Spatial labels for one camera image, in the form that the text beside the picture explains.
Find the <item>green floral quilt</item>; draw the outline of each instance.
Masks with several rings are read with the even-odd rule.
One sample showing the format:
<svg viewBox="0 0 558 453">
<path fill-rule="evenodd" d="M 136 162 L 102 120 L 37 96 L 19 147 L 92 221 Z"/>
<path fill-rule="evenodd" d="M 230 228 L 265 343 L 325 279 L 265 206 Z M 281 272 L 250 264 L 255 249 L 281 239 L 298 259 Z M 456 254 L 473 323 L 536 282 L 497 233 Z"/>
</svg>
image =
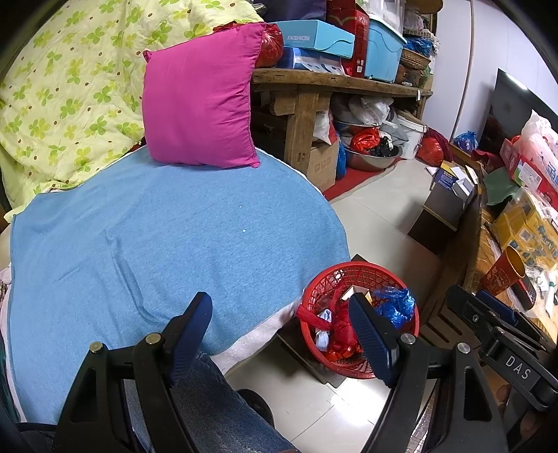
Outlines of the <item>green floral quilt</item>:
<svg viewBox="0 0 558 453">
<path fill-rule="evenodd" d="M 40 192 L 78 186 L 141 140 L 144 49 L 204 36 L 232 20 L 261 21 L 246 0 L 63 5 L 0 84 L 0 167 L 14 207 L 7 217 Z"/>
</svg>

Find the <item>jeans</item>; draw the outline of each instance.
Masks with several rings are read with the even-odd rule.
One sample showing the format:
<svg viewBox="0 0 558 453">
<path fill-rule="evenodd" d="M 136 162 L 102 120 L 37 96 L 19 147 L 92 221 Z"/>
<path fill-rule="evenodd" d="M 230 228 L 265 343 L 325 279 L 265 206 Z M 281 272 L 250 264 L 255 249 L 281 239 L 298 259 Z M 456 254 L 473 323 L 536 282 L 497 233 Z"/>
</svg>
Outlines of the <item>jeans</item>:
<svg viewBox="0 0 558 453">
<path fill-rule="evenodd" d="M 149 435 L 134 381 L 125 382 L 133 429 L 146 448 Z M 176 410 L 199 453 L 279 453 L 295 448 L 232 390 L 206 354 L 194 359 L 188 375 L 171 389 Z"/>
</svg>

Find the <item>white bucket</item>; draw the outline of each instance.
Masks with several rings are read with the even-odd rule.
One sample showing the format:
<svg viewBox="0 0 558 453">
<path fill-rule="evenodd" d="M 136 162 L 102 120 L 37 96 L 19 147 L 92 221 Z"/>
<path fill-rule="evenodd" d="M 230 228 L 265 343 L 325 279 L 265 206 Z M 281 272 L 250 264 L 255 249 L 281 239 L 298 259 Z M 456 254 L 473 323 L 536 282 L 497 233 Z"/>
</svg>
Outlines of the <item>white bucket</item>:
<svg viewBox="0 0 558 453">
<path fill-rule="evenodd" d="M 406 112 L 397 112 L 397 119 L 409 137 L 409 141 L 402 146 L 403 154 L 401 157 L 409 160 L 414 159 L 419 150 L 422 136 L 428 130 L 428 126 Z"/>
</svg>

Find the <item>red cup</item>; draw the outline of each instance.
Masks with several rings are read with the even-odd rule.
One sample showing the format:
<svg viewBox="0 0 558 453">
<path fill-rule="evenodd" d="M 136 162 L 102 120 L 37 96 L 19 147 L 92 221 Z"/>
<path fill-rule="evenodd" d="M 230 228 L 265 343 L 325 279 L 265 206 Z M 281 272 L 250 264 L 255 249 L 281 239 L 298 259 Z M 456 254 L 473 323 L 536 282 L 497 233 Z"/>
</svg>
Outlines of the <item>red cup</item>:
<svg viewBox="0 0 558 453">
<path fill-rule="evenodd" d="M 525 265 L 516 250 L 508 245 L 504 253 L 480 279 L 482 289 L 496 297 L 525 276 Z"/>
</svg>

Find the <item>black tv screen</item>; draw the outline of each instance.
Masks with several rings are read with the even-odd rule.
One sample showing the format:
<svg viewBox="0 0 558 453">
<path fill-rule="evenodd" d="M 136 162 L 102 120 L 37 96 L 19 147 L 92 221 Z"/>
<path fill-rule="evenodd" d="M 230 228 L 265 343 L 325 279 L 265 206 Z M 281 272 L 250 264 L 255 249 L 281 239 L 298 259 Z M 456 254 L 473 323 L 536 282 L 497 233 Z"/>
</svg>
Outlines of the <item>black tv screen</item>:
<svg viewBox="0 0 558 453">
<path fill-rule="evenodd" d="M 558 115 L 520 81 L 498 69 L 496 87 L 480 137 L 479 149 L 499 154 L 504 139 L 520 135 L 533 110 L 548 119 L 552 129 L 558 132 Z"/>
</svg>

